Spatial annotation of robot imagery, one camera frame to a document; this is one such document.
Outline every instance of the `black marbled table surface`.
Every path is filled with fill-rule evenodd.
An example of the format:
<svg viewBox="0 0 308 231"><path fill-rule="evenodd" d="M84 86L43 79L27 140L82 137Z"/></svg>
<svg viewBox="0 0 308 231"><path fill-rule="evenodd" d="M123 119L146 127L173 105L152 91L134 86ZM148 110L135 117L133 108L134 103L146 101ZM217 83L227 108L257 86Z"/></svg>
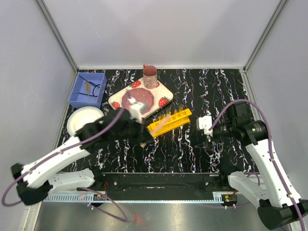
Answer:
<svg viewBox="0 0 308 231"><path fill-rule="evenodd" d="M109 96L142 77L142 70L89 72L106 74L108 85L101 106L104 114L112 110L108 104ZM155 142L144 149L129 140L112 141L97 152L67 166L63 171L79 171L89 166L99 166L103 172L217 172L222 155L230 155L233 164L241 170L257 172L251 156L237 140L222 140L223 150L216 149L214 152L195 148L205 140L202 132L196 128L198 117L212 115L216 118L227 103L236 99L246 99L239 70L162 69L158 74L159 80L173 92L174 100L148 119L157 119L158 115L166 113L167 108L173 112L183 104L184 108L190 108L192 111L191 123L155 138ZM71 106L68 108L58 145L69 138L66 123L75 110Z"/></svg>

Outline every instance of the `mug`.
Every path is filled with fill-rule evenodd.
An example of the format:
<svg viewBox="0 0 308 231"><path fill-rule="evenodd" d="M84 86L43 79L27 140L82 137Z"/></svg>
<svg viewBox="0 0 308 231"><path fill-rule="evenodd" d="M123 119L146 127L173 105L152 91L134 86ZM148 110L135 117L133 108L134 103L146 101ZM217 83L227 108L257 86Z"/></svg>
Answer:
<svg viewBox="0 0 308 231"><path fill-rule="evenodd" d="M147 64L143 65L143 83L146 88L155 88L157 85L157 69Z"/></svg>

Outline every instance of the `strawberry print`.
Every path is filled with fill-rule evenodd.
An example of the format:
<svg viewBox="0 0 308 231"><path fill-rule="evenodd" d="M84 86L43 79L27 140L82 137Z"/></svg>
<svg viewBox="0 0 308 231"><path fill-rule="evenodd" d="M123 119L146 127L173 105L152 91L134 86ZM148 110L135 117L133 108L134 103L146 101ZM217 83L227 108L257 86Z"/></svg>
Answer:
<svg viewBox="0 0 308 231"><path fill-rule="evenodd" d="M162 97L159 102L158 102L158 106L162 107L164 106L167 102L169 102L169 99L167 97Z"/></svg>
<svg viewBox="0 0 308 231"><path fill-rule="evenodd" d="M133 82L130 86L131 86L132 88L137 88L137 87L139 87L140 85L141 85L141 82L140 82L139 80L137 80L137 81Z"/></svg>
<svg viewBox="0 0 308 231"><path fill-rule="evenodd" d="M120 107L120 104L118 102L112 102L111 105L114 107L114 108L119 108Z"/></svg>

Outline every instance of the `gray wall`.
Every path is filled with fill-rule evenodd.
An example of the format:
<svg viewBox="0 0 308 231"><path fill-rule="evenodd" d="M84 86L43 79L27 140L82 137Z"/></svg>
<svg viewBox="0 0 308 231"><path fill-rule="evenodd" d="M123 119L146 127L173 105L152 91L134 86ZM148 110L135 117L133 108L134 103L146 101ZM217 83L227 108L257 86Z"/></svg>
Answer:
<svg viewBox="0 0 308 231"><path fill-rule="evenodd" d="M10 166L50 152L74 72L33 0L0 2L0 195ZM18 200L15 190L7 197ZM23 205L0 205L0 230L16 231Z"/></svg>
<svg viewBox="0 0 308 231"><path fill-rule="evenodd" d="M44 0L80 68L243 66L279 0Z"/></svg>
<svg viewBox="0 0 308 231"><path fill-rule="evenodd" d="M308 1L289 1L248 73L291 182L308 199Z"/></svg>

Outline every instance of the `white bowl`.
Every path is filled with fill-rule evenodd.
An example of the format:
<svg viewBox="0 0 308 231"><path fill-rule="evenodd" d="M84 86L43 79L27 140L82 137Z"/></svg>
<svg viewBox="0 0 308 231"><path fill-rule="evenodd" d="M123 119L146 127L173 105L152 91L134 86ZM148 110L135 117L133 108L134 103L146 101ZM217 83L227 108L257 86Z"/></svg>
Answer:
<svg viewBox="0 0 308 231"><path fill-rule="evenodd" d="M103 112L96 107L82 107L73 112L67 121L67 131L74 136L76 131L81 129L85 124L94 122L103 117Z"/></svg>

